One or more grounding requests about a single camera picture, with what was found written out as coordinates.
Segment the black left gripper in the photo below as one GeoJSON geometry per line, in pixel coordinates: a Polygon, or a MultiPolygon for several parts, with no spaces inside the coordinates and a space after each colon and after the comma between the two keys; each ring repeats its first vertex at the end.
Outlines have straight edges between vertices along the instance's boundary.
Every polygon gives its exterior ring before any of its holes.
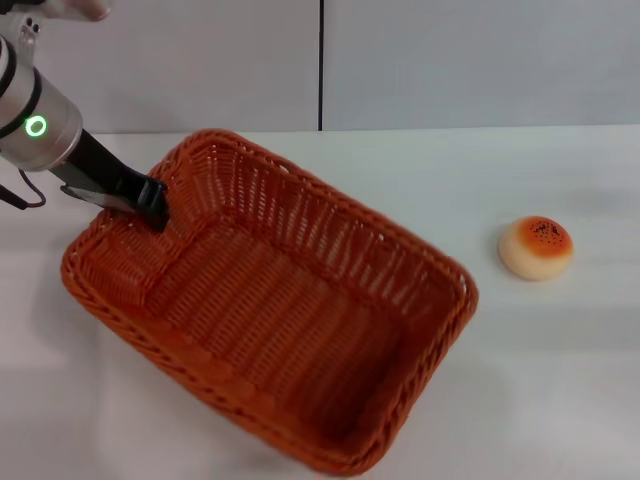
{"type": "Polygon", "coordinates": [[[156,232],[166,228],[170,217],[167,187],[126,166],[86,130],[66,159],[50,172],[64,183],[60,190],[74,199],[138,214],[156,232]]]}

